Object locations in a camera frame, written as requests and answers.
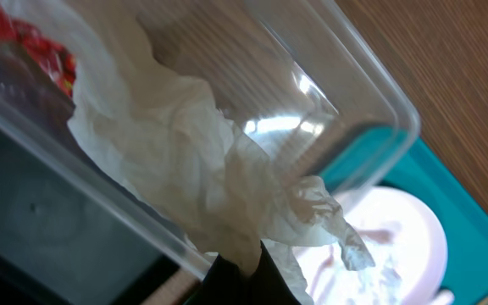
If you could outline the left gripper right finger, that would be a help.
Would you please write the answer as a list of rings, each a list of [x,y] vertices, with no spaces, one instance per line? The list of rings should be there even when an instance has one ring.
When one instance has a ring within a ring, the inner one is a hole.
[[[247,281],[247,300],[252,305],[300,305],[266,246],[261,243],[258,267]]]

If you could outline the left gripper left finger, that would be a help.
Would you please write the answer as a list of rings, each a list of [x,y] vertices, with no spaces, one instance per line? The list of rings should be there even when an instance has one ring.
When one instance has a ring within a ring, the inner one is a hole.
[[[247,301],[247,283],[239,268],[219,255],[188,305],[245,305]]]

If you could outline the white tissue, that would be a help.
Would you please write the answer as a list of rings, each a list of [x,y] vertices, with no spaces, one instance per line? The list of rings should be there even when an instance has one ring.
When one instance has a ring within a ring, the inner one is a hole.
[[[264,150],[217,109],[205,80],[159,64],[122,1],[5,1],[76,60],[68,127],[107,176],[152,205],[201,253],[246,283],[263,243],[299,302],[310,303],[293,247],[337,243],[350,271],[374,260],[318,176],[283,186]]]

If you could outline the red snack wrapper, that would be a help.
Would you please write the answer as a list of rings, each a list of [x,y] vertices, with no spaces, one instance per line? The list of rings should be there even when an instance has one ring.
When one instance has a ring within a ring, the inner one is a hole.
[[[73,95],[76,60],[64,46],[34,25],[12,18],[0,5],[0,42],[16,42],[67,96]]]

